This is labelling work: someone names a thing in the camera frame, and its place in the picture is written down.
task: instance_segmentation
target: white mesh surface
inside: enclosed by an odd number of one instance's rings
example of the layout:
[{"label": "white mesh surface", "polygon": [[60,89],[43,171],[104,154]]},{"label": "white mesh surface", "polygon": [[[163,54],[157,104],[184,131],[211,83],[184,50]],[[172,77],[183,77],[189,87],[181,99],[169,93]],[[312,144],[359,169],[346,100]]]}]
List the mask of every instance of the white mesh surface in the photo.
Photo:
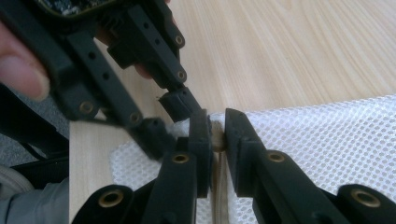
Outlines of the white mesh surface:
[{"label": "white mesh surface", "polygon": [[[314,183],[331,193],[341,185],[362,184],[396,201],[396,95],[329,105],[247,112],[269,149],[289,154]],[[223,114],[211,119],[224,122]],[[171,133],[187,135],[187,121]],[[117,184],[139,188],[160,165],[135,143],[111,154]],[[250,199],[238,199],[229,183],[230,223],[255,223]],[[211,223],[210,201],[198,204],[197,223]]]}]

